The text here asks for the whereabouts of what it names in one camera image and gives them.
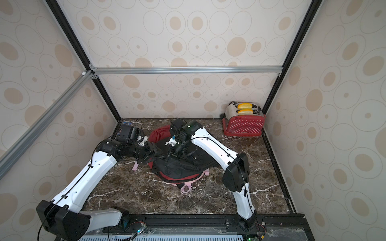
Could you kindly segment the red backpack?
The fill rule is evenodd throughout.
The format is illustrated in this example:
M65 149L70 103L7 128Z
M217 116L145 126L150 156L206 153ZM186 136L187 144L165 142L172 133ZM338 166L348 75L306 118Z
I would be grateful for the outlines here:
M166 148L166 141L168 141L172 137L170 133L170 126L163 126L156 130L154 130L149 137L149 141L155 143L157 146L161 148ZM194 171L193 174L189 173L189 171L179 170L178 168L172 168L172 172L178 173L176 178L171 177L170 174L166 174L166 171L161 170L161 164L156 164L155 162L149 162L148 166L151 171L156 174L162 181L166 183L172 183L177 186L184 186L186 182L196 181L203 174L203 171Z

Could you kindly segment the pink backpack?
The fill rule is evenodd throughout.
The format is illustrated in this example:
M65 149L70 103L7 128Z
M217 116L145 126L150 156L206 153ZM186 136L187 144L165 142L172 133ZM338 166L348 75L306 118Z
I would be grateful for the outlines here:
M173 179L173 178L166 176L162 172L158 171L155 167L155 164L153 164L152 162L150 162L148 165L150 167L150 170L153 171L153 173L156 176L158 176L163 183L170 184L170 185L177 187L181 191L181 193L189 193L192 189L192 184L194 182L199 181L204 176L209 175L209 169L206 169L205 171L203 171L199 174L188 176L188 177L183 178L183 179Z

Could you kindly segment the black backpack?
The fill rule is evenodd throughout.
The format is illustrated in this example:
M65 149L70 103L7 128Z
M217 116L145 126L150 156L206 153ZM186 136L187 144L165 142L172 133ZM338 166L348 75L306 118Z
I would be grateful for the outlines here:
M155 162L156 164L161 164L161 170L166 174L170 174L171 177L176 178L178 175L177 171L172 172L172 168L178 168L180 171L189 171L192 173L194 171L205 171L206 169L212 167L219 167L218 162L212 158L207 152L205 152L200 147L193 147L193 154L191 156L185 157L176 157L173 156L170 152L169 146L166 145L166 148L159 147L165 154L163 158L155 158L151 159L151 162Z

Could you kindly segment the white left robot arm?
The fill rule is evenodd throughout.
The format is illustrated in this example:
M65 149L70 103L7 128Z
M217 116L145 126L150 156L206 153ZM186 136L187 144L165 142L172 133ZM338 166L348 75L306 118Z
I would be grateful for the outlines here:
M162 155L163 152L150 142L124 145L112 139L101 141L88 164L70 184L51 201L43 200L38 204L36 211L41 220L39 229L66 241L78 241L84 234L103 228L126 231L130 227L127 211L109 208L82 212L83 205L101 179L116 165L119 157L147 161Z

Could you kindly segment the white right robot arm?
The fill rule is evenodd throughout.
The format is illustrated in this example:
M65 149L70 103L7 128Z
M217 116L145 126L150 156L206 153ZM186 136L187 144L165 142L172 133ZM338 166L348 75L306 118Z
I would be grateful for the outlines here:
M232 191L236 205L239 226L244 230L254 227L255 207L249 192L249 162L245 153L237 153L215 139L199 122L186 122L176 118L170 126L170 145L177 154L189 147L201 148L223 168L222 182Z

